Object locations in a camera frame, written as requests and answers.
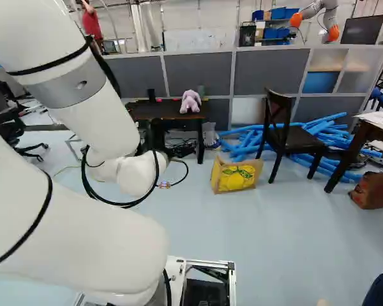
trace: cubicle partition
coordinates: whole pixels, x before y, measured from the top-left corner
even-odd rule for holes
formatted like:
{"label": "cubicle partition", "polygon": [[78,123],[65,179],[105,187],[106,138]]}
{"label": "cubicle partition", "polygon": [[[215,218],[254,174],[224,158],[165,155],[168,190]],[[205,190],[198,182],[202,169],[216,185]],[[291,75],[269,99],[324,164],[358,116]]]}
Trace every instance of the cubicle partition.
{"label": "cubicle partition", "polygon": [[218,130],[231,125],[233,98],[260,99],[265,87],[294,96],[292,120],[304,122],[348,112],[352,124],[383,67],[383,45],[268,46],[205,52],[105,56],[121,86],[123,98],[180,98],[203,85],[209,120]]}

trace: paper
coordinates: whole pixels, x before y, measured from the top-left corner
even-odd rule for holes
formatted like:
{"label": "paper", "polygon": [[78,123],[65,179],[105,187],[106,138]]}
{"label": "paper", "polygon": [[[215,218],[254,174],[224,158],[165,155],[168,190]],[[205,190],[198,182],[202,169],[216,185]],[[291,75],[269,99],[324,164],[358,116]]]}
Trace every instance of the paper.
{"label": "paper", "polygon": [[355,117],[363,119],[383,129],[383,112],[363,113]]}

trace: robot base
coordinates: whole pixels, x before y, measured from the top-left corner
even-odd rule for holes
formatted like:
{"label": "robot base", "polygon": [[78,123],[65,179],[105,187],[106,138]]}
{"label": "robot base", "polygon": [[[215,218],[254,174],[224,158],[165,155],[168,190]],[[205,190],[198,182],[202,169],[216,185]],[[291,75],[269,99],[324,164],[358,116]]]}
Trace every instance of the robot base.
{"label": "robot base", "polygon": [[[172,306],[195,305],[196,287],[216,287],[219,292],[218,301],[223,300],[219,305],[236,306],[236,266],[231,261],[205,261],[177,258],[169,256],[166,264],[167,275],[170,279],[172,292]],[[206,282],[187,278],[191,270],[200,271],[208,276],[214,277],[220,282]],[[166,287],[163,276],[159,280],[158,287],[152,299],[145,305],[139,306],[166,306]],[[93,296],[80,293],[73,306],[112,306],[106,301],[99,300]]]}

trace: red shirt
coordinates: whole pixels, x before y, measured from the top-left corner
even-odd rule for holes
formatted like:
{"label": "red shirt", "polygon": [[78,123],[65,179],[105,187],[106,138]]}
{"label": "red shirt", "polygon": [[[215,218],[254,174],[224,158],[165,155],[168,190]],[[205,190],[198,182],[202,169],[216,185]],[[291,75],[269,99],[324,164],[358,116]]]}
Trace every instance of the red shirt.
{"label": "red shirt", "polygon": [[82,16],[82,25],[84,26],[85,32],[88,35],[93,35],[96,40],[102,39],[101,27],[96,11],[94,11],[92,14],[85,11],[84,15]]}

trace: monitor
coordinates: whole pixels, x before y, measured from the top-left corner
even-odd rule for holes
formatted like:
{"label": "monitor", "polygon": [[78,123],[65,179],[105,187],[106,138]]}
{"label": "monitor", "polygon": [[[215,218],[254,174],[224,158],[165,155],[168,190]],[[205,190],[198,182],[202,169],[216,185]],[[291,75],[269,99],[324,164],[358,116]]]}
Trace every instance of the monitor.
{"label": "monitor", "polygon": [[383,24],[383,15],[349,18],[340,43],[375,45]]}
{"label": "monitor", "polygon": [[108,52],[108,53],[117,52],[116,46],[115,46],[115,41],[113,41],[113,40],[104,40],[103,41],[103,48],[105,49],[105,52]]}

